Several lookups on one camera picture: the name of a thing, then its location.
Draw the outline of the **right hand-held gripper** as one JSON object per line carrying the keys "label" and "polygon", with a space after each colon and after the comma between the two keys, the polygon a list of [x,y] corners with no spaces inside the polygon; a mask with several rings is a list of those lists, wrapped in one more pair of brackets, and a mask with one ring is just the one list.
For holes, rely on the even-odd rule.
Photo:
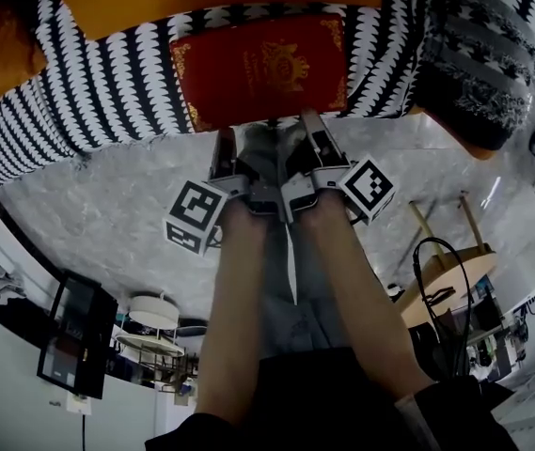
{"label": "right hand-held gripper", "polygon": [[369,154],[348,163],[317,111],[305,110],[300,118],[306,137],[287,158],[289,180],[280,188],[286,221],[293,223],[297,213],[313,208],[319,192],[332,190],[342,194],[352,225],[369,226],[394,197],[394,183]]}

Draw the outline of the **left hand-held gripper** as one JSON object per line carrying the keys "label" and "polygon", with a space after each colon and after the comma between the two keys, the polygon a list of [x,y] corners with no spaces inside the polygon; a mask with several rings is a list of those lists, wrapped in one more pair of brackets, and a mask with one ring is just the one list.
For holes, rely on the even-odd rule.
{"label": "left hand-held gripper", "polygon": [[273,186],[273,150],[244,148],[238,159],[249,176],[234,175],[237,160],[235,132],[217,132],[209,181],[187,180],[165,217],[165,239],[202,256],[217,240],[217,221],[229,201],[242,201],[255,215],[278,215],[279,193]]}

